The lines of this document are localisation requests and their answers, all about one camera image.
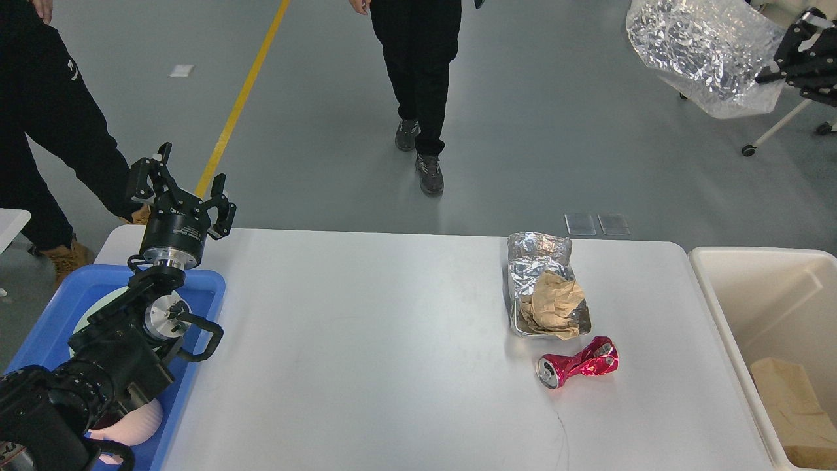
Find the blue plastic bin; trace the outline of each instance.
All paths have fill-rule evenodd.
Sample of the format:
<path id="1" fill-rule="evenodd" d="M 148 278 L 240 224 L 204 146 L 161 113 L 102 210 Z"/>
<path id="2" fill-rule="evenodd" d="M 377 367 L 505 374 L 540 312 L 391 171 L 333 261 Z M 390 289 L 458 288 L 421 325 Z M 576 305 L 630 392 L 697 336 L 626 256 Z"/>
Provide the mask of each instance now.
<path id="1" fill-rule="evenodd" d="M 52 370 L 69 360 L 67 340 L 81 316 L 100 298 L 126 286 L 132 274 L 128 267 L 113 265 L 88 265 L 71 273 L 61 283 L 61 287 L 41 314 L 23 346 L 14 356 L 8 371 L 26 365 L 42 365 Z M 177 293 L 189 303 L 193 313 L 215 320 L 221 308 L 225 286 L 223 278 L 216 272 L 188 270 L 186 284 L 178 289 Z M 197 328 L 189 329 L 184 348 L 192 352 L 201 352 L 208 339 L 208 333 Z M 198 365 L 179 357 L 169 364 L 168 369 L 176 380 L 157 398 L 163 408 L 162 424 L 148 441 L 131 447 L 136 455 L 136 471 L 157 471 L 162 466 Z M 93 469 L 113 471 L 116 468 L 98 462 Z"/>

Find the hand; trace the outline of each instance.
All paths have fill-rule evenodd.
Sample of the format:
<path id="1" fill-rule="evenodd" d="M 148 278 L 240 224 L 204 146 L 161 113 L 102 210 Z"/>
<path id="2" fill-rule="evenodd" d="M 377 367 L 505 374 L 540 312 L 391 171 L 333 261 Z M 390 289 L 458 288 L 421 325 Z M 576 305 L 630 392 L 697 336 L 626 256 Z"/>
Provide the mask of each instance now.
<path id="1" fill-rule="evenodd" d="M 35 12 L 38 13 L 39 18 L 44 21 L 44 24 L 49 24 L 52 21 L 52 0 L 29 0 L 35 6 Z"/>
<path id="2" fill-rule="evenodd" d="M 368 15 L 369 5 L 372 4 L 372 0 L 349 0 L 349 3 L 352 4 L 352 8 L 354 8 L 356 12 L 361 15 Z"/>

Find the crumpled brown paper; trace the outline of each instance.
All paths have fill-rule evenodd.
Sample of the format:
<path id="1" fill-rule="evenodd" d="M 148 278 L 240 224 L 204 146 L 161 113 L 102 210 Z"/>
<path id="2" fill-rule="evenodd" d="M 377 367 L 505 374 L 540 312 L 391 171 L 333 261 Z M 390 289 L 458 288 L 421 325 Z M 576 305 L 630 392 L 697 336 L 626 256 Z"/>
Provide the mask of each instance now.
<path id="1" fill-rule="evenodd" d="M 803 366 L 765 358 L 750 371 L 788 460 L 800 468 L 835 469 L 837 429 L 819 406 Z"/>
<path id="2" fill-rule="evenodd" d="M 578 323 L 570 313 L 584 301 L 584 290 L 553 272 L 544 272 L 531 295 L 521 296 L 521 314 L 532 331 L 567 340 L 578 337 Z"/>

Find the red crushed can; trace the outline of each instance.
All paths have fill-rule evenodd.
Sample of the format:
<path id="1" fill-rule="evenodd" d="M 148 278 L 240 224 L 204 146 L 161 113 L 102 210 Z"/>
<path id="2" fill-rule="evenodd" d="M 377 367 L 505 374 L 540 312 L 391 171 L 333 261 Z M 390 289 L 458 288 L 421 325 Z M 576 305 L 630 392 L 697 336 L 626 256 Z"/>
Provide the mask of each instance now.
<path id="1" fill-rule="evenodd" d="M 537 361 L 537 377 L 550 389 L 564 386 L 570 376 L 607 375 L 619 367 L 619 354 L 609 337 L 594 337 L 574 356 L 543 355 Z"/>

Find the white table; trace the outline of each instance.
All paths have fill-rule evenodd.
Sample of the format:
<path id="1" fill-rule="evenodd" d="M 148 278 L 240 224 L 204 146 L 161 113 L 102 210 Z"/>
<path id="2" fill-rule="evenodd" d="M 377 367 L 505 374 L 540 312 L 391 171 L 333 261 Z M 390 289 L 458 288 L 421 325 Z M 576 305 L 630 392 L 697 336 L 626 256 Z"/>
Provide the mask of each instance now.
<path id="1" fill-rule="evenodd" d="M 142 227 L 97 259 L 121 265 Z M 574 241 L 582 339 L 509 329 L 506 239 L 235 229 L 208 241 L 225 335 L 168 471 L 772 469 L 695 275 L 667 242 Z M 544 353 L 619 369 L 551 391 Z"/>
<path id="2" fill-rule="evenodd" d="M 0 208 L 0 252 L 6 250 L 14 237 L 29 221 L 27 210 L 7 210 Z"/>

